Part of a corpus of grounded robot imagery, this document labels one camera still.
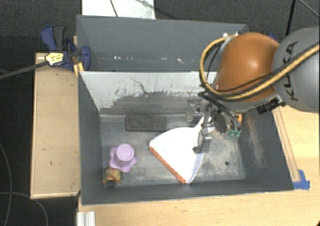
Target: bin floor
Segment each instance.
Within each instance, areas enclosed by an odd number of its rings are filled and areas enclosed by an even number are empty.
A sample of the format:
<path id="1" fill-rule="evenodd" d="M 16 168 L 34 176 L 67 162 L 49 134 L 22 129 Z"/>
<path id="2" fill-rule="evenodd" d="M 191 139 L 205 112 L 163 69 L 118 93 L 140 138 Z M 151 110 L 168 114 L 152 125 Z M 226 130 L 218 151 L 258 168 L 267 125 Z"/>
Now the bin floor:
<path id="1" fill-rule="evenodd" d="M 135 108 L 147 108 L 145 101 Z M 186 114 L 157 113 L 155 117 L 165 118 L 168 129 L 175 127 L 193 127 L 195 122 L 186 121 Z M 120 144 L 130 144 L 139 161 L 129 173 L 121 175 L 118 187 L 180 184 L 180 182 L 148 150 L 149 142 L 158 136 L 155 131 L 127 131 L 126 114 L 123 109 L 108 109 L 100 113 L 100 130 L 102 141 L 102 167 L 109 167 L 109 150 Z M 211 132 L 212 141 L 209 152 L 203 157 L 201 167 L 193 182 L 212 182 L 222 180 L 240 180 L 245 178 L 245 170 L 240 153 L 239 143 L 235 137 Z"/>

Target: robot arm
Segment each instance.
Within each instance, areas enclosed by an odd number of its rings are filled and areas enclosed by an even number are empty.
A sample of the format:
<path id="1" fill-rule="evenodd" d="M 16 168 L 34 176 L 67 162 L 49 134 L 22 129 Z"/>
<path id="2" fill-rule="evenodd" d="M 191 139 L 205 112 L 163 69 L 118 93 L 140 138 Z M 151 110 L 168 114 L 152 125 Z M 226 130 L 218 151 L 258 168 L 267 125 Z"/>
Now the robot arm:
<path id="1" fill-rule="evenodd" d="M 219 67 L 208 83 L 205 61 L 221 43 Z M 221 133 L 239 132 L 239 116 L 255 108 L 263 113 L 286 104 L 319 113 L 319 26 L 293 32 L 281 43 L 253 32 L 217 39 L 201 55 L 200 80 L 205 92 L 199 95 L 210 101 L 210 118 Z"/>

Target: purple cup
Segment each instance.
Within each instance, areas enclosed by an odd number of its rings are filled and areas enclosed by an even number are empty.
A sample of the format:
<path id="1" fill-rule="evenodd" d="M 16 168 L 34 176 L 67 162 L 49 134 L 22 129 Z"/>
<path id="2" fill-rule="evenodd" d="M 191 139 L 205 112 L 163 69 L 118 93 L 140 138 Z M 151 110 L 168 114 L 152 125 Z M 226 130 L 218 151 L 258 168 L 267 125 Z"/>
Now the purple cup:
<path id="1" fill-rule="evenodd" d="M 131 145 L 125 143 L 110 149 L 109 166 L 114 169 L 119 169 L 123 173 L 128 173 L 138 158 L 135 155 L 135 150 Z"/>

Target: blue tape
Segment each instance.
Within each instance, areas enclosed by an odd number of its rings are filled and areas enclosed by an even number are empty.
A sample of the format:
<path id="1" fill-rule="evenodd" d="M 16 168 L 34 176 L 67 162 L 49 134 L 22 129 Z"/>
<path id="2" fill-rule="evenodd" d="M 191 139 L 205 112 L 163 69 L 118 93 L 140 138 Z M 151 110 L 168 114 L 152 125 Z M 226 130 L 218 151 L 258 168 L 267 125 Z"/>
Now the blue tape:
<path id="1" fill-rule="evenodd" d="M 305 173 L 303 170 L 298 169 L 300 175 L 300 181 L 293 182 L 293 188 L 295 190 L 309 190 L 310 189 L 310 181 L 306 180 Z"/>

